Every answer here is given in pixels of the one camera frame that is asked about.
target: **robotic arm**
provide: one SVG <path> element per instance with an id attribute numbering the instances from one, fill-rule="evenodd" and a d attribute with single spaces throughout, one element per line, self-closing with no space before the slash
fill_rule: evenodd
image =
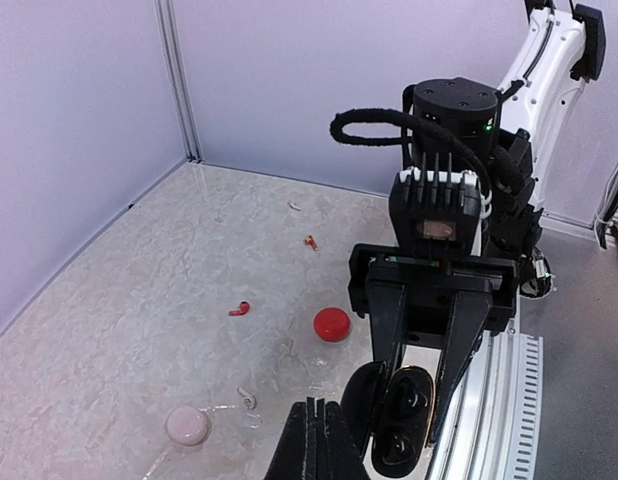
<path id="1" fill-rule="evenodd" d="M 340 143 L 402 147 L 389 196 L 398 247 L 354 247 L 349 296 L 369 315 L 373 362 L 354 373 L 340 404 L 294 405 L 267 480 L 368 478 L 369 443 L 379 474 L 407 476 L 423 448 L 436 447 L 483 336 L 503 332 L 520 287 L 546 276 L 536 243 L 550 166 L 586 83 L 598 79 L 605 33 L 598 10 L 534 3 L 498 88 L 428 80 L 405 89 L 402 111 L 350 110 L 332 122 Z M 354 123 L 388 123 L 400 136 L 346 134 Z M 435 379 L 402 367 L 408 346 L 440 350 Z"/>

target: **gray floor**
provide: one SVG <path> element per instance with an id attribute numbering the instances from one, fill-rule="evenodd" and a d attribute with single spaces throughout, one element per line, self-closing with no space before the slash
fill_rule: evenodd
<path id="1" fill-rule="evenodd" d="M 522 306 L 545 339 L 537 480 L 618 479 L 618 252 L 545 232 L 558 290 Z"/>

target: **red circular object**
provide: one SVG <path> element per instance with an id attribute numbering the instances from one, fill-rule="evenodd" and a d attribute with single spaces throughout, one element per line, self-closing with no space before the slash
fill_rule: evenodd
<path id="1" fill-rule="evenodd" d="M 339 308 L 325 308 L 316 315 L 313 328 L 325 342 L 340 342 L 349 336 L 351 320 Z"/>

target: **black bracket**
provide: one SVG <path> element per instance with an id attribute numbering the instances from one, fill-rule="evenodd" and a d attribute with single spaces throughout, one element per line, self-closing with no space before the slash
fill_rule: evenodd
<path id="1" fill-rule="evenodd" d="M 352 309 L 360 317 L 370 315 L 374 359 L 356 382 L 366 386 L 364 413 L 360 404 L 348 401 L 348 396 L 356 396 L 351 391 L 346 391 L 342 402 L 360 453 L 379 427 L 374 424 L 378 415 L 373 404 L 400 368 L 407 345 L 442 351 L 428 440 L 435 444 L 483 332 L 504 331 L 516 314 L 516 262 L 483 257 L 419 260 L 401 255 L 398 248 L 359 244 L 349 268 Z"/>

